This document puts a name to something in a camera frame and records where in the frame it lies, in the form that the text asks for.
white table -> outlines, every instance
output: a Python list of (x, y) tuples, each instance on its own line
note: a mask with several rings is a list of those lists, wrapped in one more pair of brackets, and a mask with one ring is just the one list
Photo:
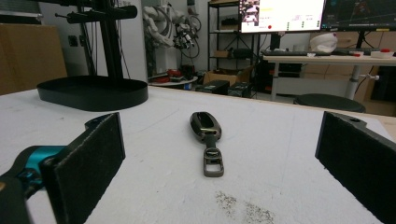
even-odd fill
[(372, 66), (396, 66), (396, 57), (390, 59), (377, 59), (370, 56), (321, 56), (321, 57), (307, 57), (307, 56), (263, 56), (265, 61), (275, 63), (275, 72), (273, 76), (273, 87), (271, 92), (271, 100), (274, 101), (277, 93), (277, 83), (281, 78), (279, 77), (280, 63), (313, 63), (313, 64), (340, 64), (340, 65), (354, 65), (351, 79), (346, 88), (345, 97), (353, 99), (355, 90), (358, 87), (359, 75), (361, 74), (361, 67), (363, 65)]
[[(155, 87), (148, 95), (120, 111), (126, 159), (87, 223), (380, 223), (315, 158), (321, 110)], [(222, 126), (223, 177), (204, 177), (205, 145), (189, 124), (197, 111)], [(0, 174), (25, 148), (67, 145), (103, 114), (37, 91), (0, 96)], [(360, 119), (390, 138), (379, 120)], [(35, 223), (54, 223), (45, 191), (28, 205)]]

desk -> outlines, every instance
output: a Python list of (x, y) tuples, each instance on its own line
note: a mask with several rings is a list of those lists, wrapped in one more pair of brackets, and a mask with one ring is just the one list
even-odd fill
[[(87, 223), (380, 223), (315, 158), (322, 110), (156, 87), (148, 95), (120, 111), (126, 159)], [(196, 111), (221, 124), (221, 178), (204, 177), (205, 145), (189, 124)], [(0, 174), (23, 149), (67, 145), (103, 114), (37, 91), (1, 96)], [(381, 117), (361, 116), (390, 138)], [(45, 191), (28, 205), (35, 223), (55, 223)]]
[(180, 89), (180, 90), (191, 90), (192, 83), (198, 80), (198, 77), (193, 77), (192, 80), (184, 80), (180, 82), (150, 82), (149, 85), (156, 86), (156, 87), (168, 87), (173, 89)]
[(341, 64), (354, 65), (351, 79), (346, 88), (345, 97), (353, 99), (355, 90), (358, 87), (359, 75), (361, 74), (361, 67), (363, 65), (372, 66), (396, 66), (396, 57), (390, 59), (377, 59), (370, 56), (353, 57), (353, 56), (322, 56), (322, 57), (307, 57), (307, 56), (263, 56), (265, 61), (275, 63), (275, 72), (273, 76), (273, 87), (271, 92), (271, 100), (274, 101), (277, 92), (277, 82), (280, 79), (279, 64), (280, 63), (316, 63), (316, 64)]

box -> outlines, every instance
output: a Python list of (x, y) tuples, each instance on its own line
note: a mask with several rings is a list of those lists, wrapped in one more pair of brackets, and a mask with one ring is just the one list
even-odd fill
[(214, 57), (216, 58), (228, 58), (230, 56), (230, 51), (228, 50), (215, 50)]
[(66, 77), (55, 26), (0, 24), (0, 95)]
[(225, 80), (230, 82), (232, 86), (235, 82), (249, 82), (250, 74), (254, 68), (254, 64), (245, 69), (224, 69), (208, 71), (204, 77), (204, 84), (213, 80)]

wooden panel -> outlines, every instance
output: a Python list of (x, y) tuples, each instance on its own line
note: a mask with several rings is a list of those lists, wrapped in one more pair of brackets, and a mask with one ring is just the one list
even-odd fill
[(0, 24), (0, 94), (66, 77), (55, 26)]

computer monitor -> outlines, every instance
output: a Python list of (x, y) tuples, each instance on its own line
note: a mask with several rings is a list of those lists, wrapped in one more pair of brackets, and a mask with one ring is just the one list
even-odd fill
[(323, 31), (396, 31), (395, 0), (328, 0)]
[(241, 33), (319, 31), (325, 0), (240, 0)]

